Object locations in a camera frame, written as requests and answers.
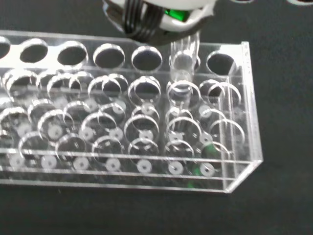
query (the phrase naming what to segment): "transparent plastic tube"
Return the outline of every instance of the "transparent plastic tube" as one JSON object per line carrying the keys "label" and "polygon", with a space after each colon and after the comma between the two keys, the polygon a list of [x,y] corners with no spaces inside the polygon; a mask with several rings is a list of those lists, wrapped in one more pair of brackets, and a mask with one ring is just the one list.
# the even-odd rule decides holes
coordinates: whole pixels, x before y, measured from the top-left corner
{"label": "transparent plastic tube", "polygon": [[192,96],[193,76],[200,45],[200,33],[171,43],[171,86],[170,92],[179,102],[180,109],[188,109]]}
{"label": "transparent plastic tube", "polygon": [[187,80],[192,82],[200,45],[200,33],[171,43],[172,82]]}

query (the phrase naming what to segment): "green light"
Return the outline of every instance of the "green light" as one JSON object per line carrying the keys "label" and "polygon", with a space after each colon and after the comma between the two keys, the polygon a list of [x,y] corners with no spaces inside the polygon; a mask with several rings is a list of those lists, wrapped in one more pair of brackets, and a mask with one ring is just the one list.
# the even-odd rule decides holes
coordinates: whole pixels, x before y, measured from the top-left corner
{"label": "green light", "polygon": [[165,10],[165,13],[179,21],[185,21],[188,16],[188,11],[178,11],[178,10]]}

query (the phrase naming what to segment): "clear acrylic test tube rack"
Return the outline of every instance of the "clear acrylic test tube rack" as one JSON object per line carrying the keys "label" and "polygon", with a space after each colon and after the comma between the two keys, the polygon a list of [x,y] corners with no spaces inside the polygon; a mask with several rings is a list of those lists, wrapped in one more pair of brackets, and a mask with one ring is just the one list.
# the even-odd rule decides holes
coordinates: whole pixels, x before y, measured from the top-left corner
{"label": "clear acrylic test tube rack", "polygon": [[249,44],[202,43],[192,83],[170,54],[0,31],[0,183],[232,192],[263,160]]}

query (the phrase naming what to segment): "circular hole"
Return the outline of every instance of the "circular hole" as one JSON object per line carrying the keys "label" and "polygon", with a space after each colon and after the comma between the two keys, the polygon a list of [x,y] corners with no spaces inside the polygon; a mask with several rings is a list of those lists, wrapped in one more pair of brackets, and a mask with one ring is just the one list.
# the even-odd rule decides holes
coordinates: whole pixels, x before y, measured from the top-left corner
{"label": "circular hole", "polygon": [[137,163],[137,169],[140,173],[150,173],[152,171],[152,164],[146,159],[142,159]]}
{"label": "circular hole", "polygon": [[148,115],[152,117],[157,123],[159,123],[160,121],[160,115],[158,114],[155,107],[150,103],[146,103],[143,104],[142,106],[136,107],[132,112],[132,117],[139,114]]}
{"label": "circular hole", "polygon": [[138,84],[135,92],[139,98],[148,100],[157,96],[159,94],[159,89],[151,83],[141,83]]}
{"label": "circular hole", "polygon": [[168,163],[168,171],[172,175],[182,175],[184,172],[184,163],[173,161]]}
{"label": "circular hole", "polygon": [[133,52],[132,64],[141,71],[154,71],[162,65],[162,55],[155,47],[142,46]]}
{"label": "circular hole", "polygon": [[79,130],[79,136],[85,141],[93,143],[101,136],[107,136],[115,128],[116,122],[111,115],[95,112],[84,119]]}
{"label": "circular hole", "polygon": [[161,94],[160,83],[151,76],[142,76],[128,89],[128,97],[134,105],[157,103]]}
{"label": "circular hole", "polygon": [[170,85],[167,90],[167,96],[173,106],[183,109],[196,108],[201,99],[198,87],[184,80]]}
{"label": "circular hole", "polygon": [[7,79],[5,87],[11,96],[22,95],[25,93],[27,86],[37,83],[37,74],[24,70],[20,73],[12,74]]}
{"label": "circular hole", "polygon": [[157,156],[158,145],[150,139],[138,138],[128,146],[128,154],[139,156]]}
{"label": "circular hole", "polygon": [[307,6],[313,5],[313,0],[287,0],[291,4],[299,5],[299,6]]}
{"label": "circular hole", "polygon": [[[123,153],[123,147],[119,140],[113,139],[109,136],[101,136],[92,144],[92,153],[97,154],[108,154],[110,157],[113,157],[114,154],[121,154]],[[101,164],[105,164],[107,162],[106,157],[95,156],[95,160]]]}
{"label": "circular hole", "polygon": [[93,61],[100,68],[114,69],[125,62],[125,53],[120,46],[107,43],[96,49]]}
{"label": "circular hole", "polygon": [[244,130],[238,123],[229,119],[217,120],[211,124],[209,128],[209,133],[212,135],[214,141],[219,141],[221,136],[223,135],[222,133],[220,133],[221,125],[224,127],[224,129],[232,129],[232,138],[234,139],[236,144],[243,145],[245,143],[246,135]]}
{"label": "circular hole", "polygon": [[200,165],[200,172],[203,176],[212,177],[215,173],[215,168],[210,163],[202,163]]}
{"label": "circular hole", "polygon": [[234,59],[229,55],[218,52],[211,53],[207,59],[207,66],[211,72],[220,76],[228,75],[234,63]]}
{"label": "circular hole", "polygon": [[195,145],[201,137],[201,128],[196,121],[189,117],[177,117],[171,120],[166,127],[168,139],[173,134],[181,134],[187,143]]}
{"label": "circular hole", "polygon": [[124,135],[129,142],[143,136],[149,136],[149,139],[156,141],[159,136],[159,126],[150,116],[136,115],[125,123]]}
{"label": "circular hole", "polygon": [[55,70],[46,70],[41,72],[38,75],[38,80],[36,86],[39,88],[46,87],[48,85],[48,82],[54,77],[59,75],[60,73]]}
{"label": "circular hole", "polygon": [[216,80],[209,79],[199,85],[199,90],[204,102],[216,104],[221,94],[225,95],[224,87]]}
{"label": "circular hole", "polygon": [[115,102],[101,106],[99,111],[113,117],[117,125],[120,125],[126,118],[126,114],[123,108]]}
{"label": "circular hole", "polygon": [[20,60],[24,63],[36,63],[45,58],[48,54],[48,46],[45,41],[34,38],[21,44],[23,50]]}
{"label": "circular hole", "polygon": [[74,81],[76,81],[73,84],[70,84],[70,88],[72,89],[72,85],[76,85],[79,84],[79,89],[81,90],[87,90],[89,84],[91,83],[91,81],[94,79],[94,77],[92,76],[91,73],[85,72],[85,71],[80,71],[78,73],[76,73],[75,75],[75,79]]}
{"label": "circular hole", "polygon": [[0,59],[9,53],[10,48],[10,41],[4,37],[0,37]]}
{"label": "circular hole", "polygon": [[109,98],[119,97],[119,95],[122,92],[120,84],[115,79],[112,79],[110,77],[103,81],[102,90],[104,91],[105,95]]}
{"label": "circular hole", "polygon": [[251,3],[253,2],[254,0],[231,0],[235,3]]}
{"label": "circular hole", "polygon": [[119,83],[122,92],[127,91],[127,89],[128,89],[128,81],[127,81],[127,79],[123,75],[112,73],[112,74],[109,75],[109,77],[114,79],[114,80],[116,80]]}
{"label": "circular hole", "polygon": [[168,124],[171,120],[178,117],[188,117],[193,119],[192,114],[186,109],[180,109],[177,107],[171,108],[165,115],[165,122]]}
{"label": "circular hole", "polygon": [[70,133],[62,138],[56,143],[55,151],[58,154],[58,151],[73,151],[73,152],[85,152],[86,143],[80,138],[78,134]]}
{"label": "circular hole", "polygon": [[85,46],[80,42],[69,41],[61,45],[58,62],[66,66],[74,66],[88,59]]}

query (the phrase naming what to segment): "robotic end effector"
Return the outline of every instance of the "robotic end effector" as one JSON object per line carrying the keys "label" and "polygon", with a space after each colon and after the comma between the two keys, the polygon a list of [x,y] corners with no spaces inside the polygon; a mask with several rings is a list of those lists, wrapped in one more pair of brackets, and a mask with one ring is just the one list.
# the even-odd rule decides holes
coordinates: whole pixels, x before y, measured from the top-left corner
{"label": "robotic end effector", "polygon": [[108,19],[127,37],[162,45],[195,34],[216,0],[103,0]]}

